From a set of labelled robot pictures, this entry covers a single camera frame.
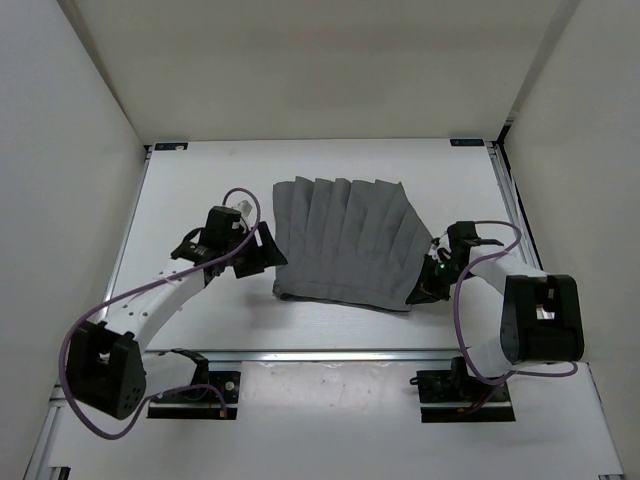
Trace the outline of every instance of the white table surface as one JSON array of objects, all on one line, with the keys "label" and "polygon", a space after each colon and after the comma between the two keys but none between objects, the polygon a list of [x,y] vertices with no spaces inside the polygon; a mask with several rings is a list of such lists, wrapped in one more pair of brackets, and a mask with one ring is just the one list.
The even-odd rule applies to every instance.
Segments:
[{"label": "white table surface", "polygon": [[[70,480],[597,480],[622,473],[586,365],[514,377],[515,422],[422,424],[420,364],[245,363],[235,421],[142,418],[102,440],[65,408],[49,464]],[[556,370],[566,365],[550,367]],[[104,429],[117,421],[94,412]]]},{"label": "white table surface", "polygon": [[[508,220],[485,147],[451,147],[447,139],[190,142],[155,151],[117,276],[116,293],[146,283],[186,232],[202,226],[231,187],[253,191],[275,230],[272,186],[310,179],[402,182],[433,235],[458,220]],[[237,194],[232,203],[243,196]],[[508,228],[479,227],[505,243]],[[283,302],[271,293],[275,271],[215,279],[151,342],[150,349],[445,349],[456,348],[451,304],[389,314],[342,305]],[[469,344],[495,335],[502,297],[483,281],[465,283],[462,321]]]},{"label": "white table surface", "polygon": [[[402,181],[434,235],[457,220],[507,219],[480,147],[452,148],[448,140],[190,143],[186,151],[153,153],[116,291],[154,277],[231,187],[254,191],[273,228],[272,185],[295,175]],[[513,238],[499,227],[481,233],[505,243]],[[236,280],[226,273],[187,303],[151,348],[457,346],[449,303],[418,306],[406,315],[286,303],[271,295],[273,277],[270,271]],[[468,343],[496,334],[501,309],[502,298],[491,287],[466,282]],[[94,436],[64,407],[49,465],[70,467],[70,480],[596,480],[622,472],[585,365],[567,379],[511,379],[515,422],[421,424],[417,389],[408,380],[425,365],[244,363],[236,421],[143,418],[115,442]],[[85,410],[105,429],[122,428]]]}]

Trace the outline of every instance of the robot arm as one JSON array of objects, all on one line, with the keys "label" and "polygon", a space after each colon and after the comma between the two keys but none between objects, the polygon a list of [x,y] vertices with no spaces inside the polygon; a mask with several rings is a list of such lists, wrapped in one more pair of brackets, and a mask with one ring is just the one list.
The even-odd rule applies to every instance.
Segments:
[{"label": "robot arm", "polygon": [[[457,222],[447,229],[449,245],[434,240],[416,289],[408,303],[448,300],[451,285],[472,262],[503,252],[501,243],[478,236],[475,222]],[[531,364],[576,361],[584,338],[576,282],[568,275],[550,275],[522,262],[515,254],[475,264],[466,278],[478,276],[503,295],[500,332],[468,349],[485,377],[499,377]]]},{"label": "robot arm", "polygon": [[144,352],[173,314],[226,267],[233,267],[236,277],[242,278],[286,264],[267,224],[260,222],[257,233],[262,245],[253,237],[227,261],[180,275],[229,254],[245,241],[250,208],[247,202],[234,208],[212,208],[205,227],[189,232],[171,253],[159,273],[159,278],[166,280],[164,285],[114,307],[98,324],[85,321],[80,325],[71,339],[66,366],[69,386],[77,400],[122,420],[147,397],[208,383],[208,362],[198,353],[182,349],[157,355]]}]

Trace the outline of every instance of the white wall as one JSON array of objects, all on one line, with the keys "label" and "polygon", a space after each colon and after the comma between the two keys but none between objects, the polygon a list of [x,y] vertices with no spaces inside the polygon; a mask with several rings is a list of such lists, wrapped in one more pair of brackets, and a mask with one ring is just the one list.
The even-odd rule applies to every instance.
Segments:
[{"label": "white wall", "polygon": [[58,5],[0,5],[0,471],[22,478],[66,328],[104,292],[144,151]]},{"label": "white wall", "polygon": [[564,0],[60,1],[151,143],[494,140]]},{"label": "white wall", "polygon": [[507,152],[545,269],[578,281],[585,358],[640,478],[639,140],[640,2],[583,0]]}]

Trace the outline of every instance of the pleated gray fabric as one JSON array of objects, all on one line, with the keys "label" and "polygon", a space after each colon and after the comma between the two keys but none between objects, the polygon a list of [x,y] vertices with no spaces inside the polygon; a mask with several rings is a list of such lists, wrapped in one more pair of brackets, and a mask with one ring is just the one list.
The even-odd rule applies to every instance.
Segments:
[{"label": "pleated gray fabric", "polygon": [[416,284],[432,235],[401,183],[296,177],[273,187],[276,268],[273,293],[394,311]]}]

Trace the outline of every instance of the white panel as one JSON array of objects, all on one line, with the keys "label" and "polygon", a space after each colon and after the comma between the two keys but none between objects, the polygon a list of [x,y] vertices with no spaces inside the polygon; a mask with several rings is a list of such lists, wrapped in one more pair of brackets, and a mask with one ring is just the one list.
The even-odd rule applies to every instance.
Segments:
[{"label": "white panel", "polygon": [[[65,409],[70,480],[597,480],[621,473],[589,371],[509,381],[515,422],[422,424],[420,364],[244,364],[238,419],[141,419],[116,442]],[[556,370],[566,368],[557,366]],[[106,416],[109,431],[122,425]]]},{"label": "white panel", "polygon": [[76,0],[145,142],[497,138],[560,0]]},{"label": "white panel", "polygon": [[[484,147],[451,147],[448,140],[333,140],[196,142],[184,151],[155,151],[118,275],[123,292],[147,283],[191,229],[231,187],[260,199],[274,231],[272,186],[296,175],[314,179],[403,182],[425,225],[441,235],[457,220],[507,214]],[[241,200],[242,195],[231,199]],[[483,227],[505,243],[506,227]],[[215,279],[176,313],[149,348],[198,350],[452,348],[451,305],[419,305],[410,314],[383,313],[316,302],[284,302],[271,288],[275,271],[237,280]],[[462,316],[470,343],[499,328],[502,296],[482,280],[467,282]]]},{"label": "white panel", "polygon": [[64,331],[104,292],[144,151],[55,2],[0,10],[0,471],[13,479]]},{"label": "white panel", "polygon": [[548,271],[575,275],[587,356],[640,478],[640,3],[584,0],[507,137]]}]

